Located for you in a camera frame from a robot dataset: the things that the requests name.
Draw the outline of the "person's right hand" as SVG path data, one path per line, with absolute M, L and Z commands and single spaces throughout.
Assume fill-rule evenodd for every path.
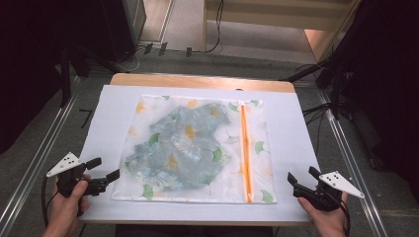
M 304 197 L 297 199 L 300 206 L 308 214 L 310 222 L 315 226 L 319 237 L 346 237 L 346 215 L 340 208 L 327 212 L 316 209 Z

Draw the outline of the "dark curtain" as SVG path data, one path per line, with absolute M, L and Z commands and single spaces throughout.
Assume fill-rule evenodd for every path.
M 349 74 L 341 94 L 366 116 L 377 166 L 419 201 L 419 0 L 361 0 L 336 52 Z
M 82 47 L 71 30 L 92 1 L 0 0 L 0 155 L 61 90 L 61 51 Z

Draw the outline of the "black metal stand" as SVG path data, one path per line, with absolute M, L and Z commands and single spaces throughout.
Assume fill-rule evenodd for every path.
M 61 78 L 61 104 L 62 108 L 71 98 L 70 67 L 73 67 L 76 74 L 87 77 L 89 66 L 84 59 L 83 48 L 74 43 L 64 46 L 60 55 L 60 78 Z
M 284 79 L 284 81 L 293 83 L 309 74 L 313 74 L 318 70 L 320 70 L 321 73 L 315 80 L 315 85 L 318 89 L 326 89 L 329 85 L 332 85 L 330 110 L 334 118 L 338 119 L 338 104 L 341 79 L 343 78 L 343 69 L 335 55 L 331 55 L 316 64 L 309 64 L 307 68 Z

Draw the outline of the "white leaf-print mesh laundry bag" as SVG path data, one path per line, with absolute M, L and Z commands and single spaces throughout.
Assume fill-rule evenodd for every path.
M 133 146 L 148 140 L 149 127 L 179 106 L 195 109 L 209 103 L 226 107 L 229 123 L 215 132 L 231 155 L 230 161 L 208 186 L 180 191 L 158 191 L 139 182 L 123 167 Z M 200 203 L 262 203 L 276 202 L 274 172 L 265 104 L 261 100 L 241 101 L 194 98 L 185 96 L 143 95 L 140 97 L 127 132 L 120 170 L 111 198 L 126 201 L 164 201 Z

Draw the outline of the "dark grey cabinet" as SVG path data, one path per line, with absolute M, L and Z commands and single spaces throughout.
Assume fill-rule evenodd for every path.
M 142 34 L 146 13 L 143 0 L 101 0 L 116 62 L 134 54 Z

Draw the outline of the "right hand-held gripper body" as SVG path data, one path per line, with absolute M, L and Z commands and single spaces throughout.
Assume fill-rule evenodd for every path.
M 338 209 L 341 205 L 342 193 L 357 198 L 365 197 L 360 190 L 338 171 L 321 174 L 320 180 L 317 182 L 318 184 L 315 190 L 311 190 L 298 183 L 298 185 L 293 188 L 293 195 L 296 198 L 307 199 L 313 207 L 321 211 L 333 211 Z

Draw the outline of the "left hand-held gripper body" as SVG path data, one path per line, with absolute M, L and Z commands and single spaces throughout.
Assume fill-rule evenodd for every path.
M 46 177 L 57 178 L 57 190 L 65 198 L 69 198 L 75 186 L 84 181 L 85 163 L 79 160 L 73 153 L 67 153 L 57 164 L 50 168 Z M 98 196 L 103 193 L 108 186 L 106 178 L 87 180 L 87 188 L 84 191 L 84 196 Z

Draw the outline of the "person's left hand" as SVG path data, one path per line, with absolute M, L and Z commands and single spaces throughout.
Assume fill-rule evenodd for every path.
M 58 194 L 52 199 L 49 222 L 42 237 L 71 237 L 79 222 L 77 216 L 79 211 L 85 212 L 90 205 L 88 198 L 84 195 L 90 176 L 78 182 L 70 197 L 63 197 Z

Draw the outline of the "blue-grey tie-dye garment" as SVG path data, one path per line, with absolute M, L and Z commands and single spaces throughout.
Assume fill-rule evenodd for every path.
M 231 159 L 215 138 L 219 127 L 228 123 L 220 103 L 195 109 L 179 106 L 149 127 L 148 140 L 133 146 L 123 167 L 133 179 L 158 191 L 208 186 Z

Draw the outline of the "aluminium floor rail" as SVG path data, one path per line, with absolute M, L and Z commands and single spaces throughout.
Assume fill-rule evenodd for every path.
M 336 109 L 329 108 L 326 114 L 352 184 L 364 194 L 364 197 L 359 199 L 359 203 L 374 237 L 388 237 L 374 198 L 368 189 L 367 183 L 365 182 L 361 169 L 356 161 L 356 157 L 354 156 L 347 136 L 340 123 L 340 118 L 338 117 Z
M 42 167 L 46 162 L 47 156 L 56 138 L 68 118 L 82 83 L 83 80 L 79 76 L 75 76 L 70 80 L 70 88 L 73 92 L 68 101 L 54 114 L 53 121 L 42 136 L 42 141 L 38 146 L 37 151 L 30 159 L 30 163 L 26 167 L 25 173 L 22 175 L 19 184 L 11 193 L 5 207 L 2 209 L 2 215 L 0 217 L 0 237 L 7 237 L 10 233 L 21 209 L 30 195 L 35 181 L 42 171 Z

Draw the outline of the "light wooden shelf unit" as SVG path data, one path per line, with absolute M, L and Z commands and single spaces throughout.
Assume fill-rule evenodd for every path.
M 317 62 L 337 50 L 362 0 L 223 0 L 226 22 L 304 29 Z

